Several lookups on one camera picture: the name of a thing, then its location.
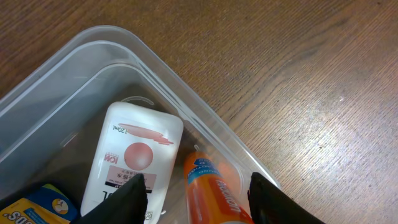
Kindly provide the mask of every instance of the orange bottle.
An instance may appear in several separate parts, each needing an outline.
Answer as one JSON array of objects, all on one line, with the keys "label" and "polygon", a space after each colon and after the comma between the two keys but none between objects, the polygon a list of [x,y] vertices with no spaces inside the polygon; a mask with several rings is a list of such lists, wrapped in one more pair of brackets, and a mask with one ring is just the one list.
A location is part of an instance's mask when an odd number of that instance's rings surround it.
[{"label": "orange bottle", "polygon": [[184,177],[191,224],[253,223],[204,152],[187,157]]}]

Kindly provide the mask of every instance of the pink label rectangle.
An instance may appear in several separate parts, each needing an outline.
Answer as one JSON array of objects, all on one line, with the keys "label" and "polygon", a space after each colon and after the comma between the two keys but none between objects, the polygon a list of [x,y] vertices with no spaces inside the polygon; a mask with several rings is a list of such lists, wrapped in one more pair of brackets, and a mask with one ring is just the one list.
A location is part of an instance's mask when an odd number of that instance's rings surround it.
[{"label": "pink label rectangle", "polygon": [[123,184],[127,183],[132,177],[137,174],[144,174],[146,192],[152,193],[155,185],[156,174],[146,174],[129,169],[123,169],[116,166],[110,166],[108,176],[105,180],[105,185],[120,188]]}]

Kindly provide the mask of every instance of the clear plastic bin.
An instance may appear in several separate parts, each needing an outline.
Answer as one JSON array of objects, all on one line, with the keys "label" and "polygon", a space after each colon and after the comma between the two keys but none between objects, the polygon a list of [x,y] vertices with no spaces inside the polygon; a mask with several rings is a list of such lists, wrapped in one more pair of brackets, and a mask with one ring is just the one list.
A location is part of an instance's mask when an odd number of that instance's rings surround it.
[{"label": "clear plastic bin", "polygon": [[134,34],[98,26],[78,34],[1,99],[0,198],[51,180],[81,202],[106,109],[126,98],[183,119],[159,223],[187,222],[182,164],[195,149],[212,157],[247,211],[252,172],[280,187],[220,117]]}]

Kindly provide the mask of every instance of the white flat plastic bottle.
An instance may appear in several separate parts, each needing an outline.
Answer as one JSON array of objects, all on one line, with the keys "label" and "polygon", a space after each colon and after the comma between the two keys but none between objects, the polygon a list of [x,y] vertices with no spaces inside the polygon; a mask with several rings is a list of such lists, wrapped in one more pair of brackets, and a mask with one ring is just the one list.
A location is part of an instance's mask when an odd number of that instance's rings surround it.
[{"label": "white flat plastic bottle", "polygon": [[134,175],[145,177],[145,224],[157,223],[183,131],[174,115],[115,102],[109,106],[99,137],[80,213],[94,209]]}]

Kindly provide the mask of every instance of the wood grain surface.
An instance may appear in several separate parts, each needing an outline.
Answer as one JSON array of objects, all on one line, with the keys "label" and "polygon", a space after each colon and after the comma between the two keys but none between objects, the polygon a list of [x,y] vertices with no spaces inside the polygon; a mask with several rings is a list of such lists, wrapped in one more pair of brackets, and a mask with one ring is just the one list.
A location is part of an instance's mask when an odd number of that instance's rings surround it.
[{"label": "wood grain surface", "polygon": [[398,1],[0,1],[0,96],[80,31],[130,30],[327,223],[398,223]]}]

